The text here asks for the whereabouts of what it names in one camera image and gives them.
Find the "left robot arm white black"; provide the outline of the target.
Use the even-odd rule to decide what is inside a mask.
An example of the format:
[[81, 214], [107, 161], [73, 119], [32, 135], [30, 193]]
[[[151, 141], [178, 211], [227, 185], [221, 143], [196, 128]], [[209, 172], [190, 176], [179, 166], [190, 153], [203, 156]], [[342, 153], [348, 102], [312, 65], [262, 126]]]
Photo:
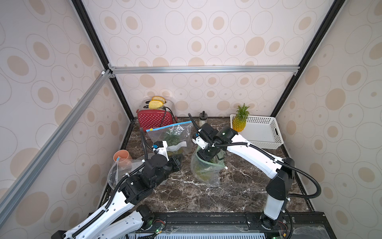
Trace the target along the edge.
[[183, 158], [182, 154], [175, 154], [170, 158], [154, 154], [137, 168], [135, 174], [124, 176], [108, 201], [86, 222], [66, 232], [57, 231], [51, 238], [94, 239], [100, 236], [103, 229], [148, 197], [171, 173], [179, 171]]

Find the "green-zip bag with pineapple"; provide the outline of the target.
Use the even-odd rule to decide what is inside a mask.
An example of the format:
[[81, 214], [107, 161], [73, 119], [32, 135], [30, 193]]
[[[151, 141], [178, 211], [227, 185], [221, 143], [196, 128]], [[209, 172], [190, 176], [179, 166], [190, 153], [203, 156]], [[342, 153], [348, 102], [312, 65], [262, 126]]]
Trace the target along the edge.
[[212, 162], [207, 162], [198, 157], [197, 153], [201, 150], [198, 146], [191, 158], [191, 172], [193, 176], [211, 187], [220, 185], [220, 172], [227, 169], [224, 164], [224, 159], [227, 153], [221, 150], [217, 156], [212, 159]]

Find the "blue-zip bag with pineapple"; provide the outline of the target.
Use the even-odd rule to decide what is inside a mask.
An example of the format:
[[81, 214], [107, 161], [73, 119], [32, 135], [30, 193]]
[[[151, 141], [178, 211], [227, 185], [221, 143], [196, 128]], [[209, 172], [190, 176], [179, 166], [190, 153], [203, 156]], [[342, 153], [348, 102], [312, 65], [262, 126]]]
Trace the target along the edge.
[[167, 142], [168, 155], [188, 154], [193, 149], [191, 121], [175, 123], [155, 129], [148, 129], [150, 139], [153, 143], [157, 141]]

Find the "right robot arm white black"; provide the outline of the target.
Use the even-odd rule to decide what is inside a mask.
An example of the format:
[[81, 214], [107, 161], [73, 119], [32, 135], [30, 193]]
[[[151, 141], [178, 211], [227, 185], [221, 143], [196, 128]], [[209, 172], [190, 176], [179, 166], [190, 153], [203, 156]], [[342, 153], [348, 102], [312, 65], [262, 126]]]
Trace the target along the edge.
[[294, 161], [269, 154], [228, 126], [216, 130], [204, 123], [201, 127], [196, 126], [196, 131], [193, 142], [199, 146], [197, 156], [203, 161], [211, 162], [220, 152], [228, 151], [251, 163], [270, 178], [266, 187], [267, 201], [260, 221], [266, 230], [273, 229], [287, 204], [295, 177], [295, 171], [290, 169]]

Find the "yellow pineapple green crown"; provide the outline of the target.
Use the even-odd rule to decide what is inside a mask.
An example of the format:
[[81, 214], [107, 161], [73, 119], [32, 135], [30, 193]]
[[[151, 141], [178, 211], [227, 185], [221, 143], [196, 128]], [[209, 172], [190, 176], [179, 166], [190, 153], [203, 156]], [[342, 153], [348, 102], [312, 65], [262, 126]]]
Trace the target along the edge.
[[237, 131], [241, 132], [246, 127], [246, 121], [249, 116], [248, 112], [249, 107], [243, 104], [242, 106], [239, 105], [236, 110], [236, 116], [232, 121], [232, 128]]

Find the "clear zip-top bag blue slider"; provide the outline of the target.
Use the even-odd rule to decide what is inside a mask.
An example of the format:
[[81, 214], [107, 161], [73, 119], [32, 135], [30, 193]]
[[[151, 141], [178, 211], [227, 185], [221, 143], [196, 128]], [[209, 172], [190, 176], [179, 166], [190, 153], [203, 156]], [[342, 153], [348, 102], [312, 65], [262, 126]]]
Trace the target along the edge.
[[116, 156], [114, 158], [114, 164], [107, 176], [107, 182], [109, 186], [114, 190], [122, 177], [125, 175], [131, 175], [132, 171], [142, 165], [144, 159], [144, 156], [141, 156], [137, 159], [129, 159]]

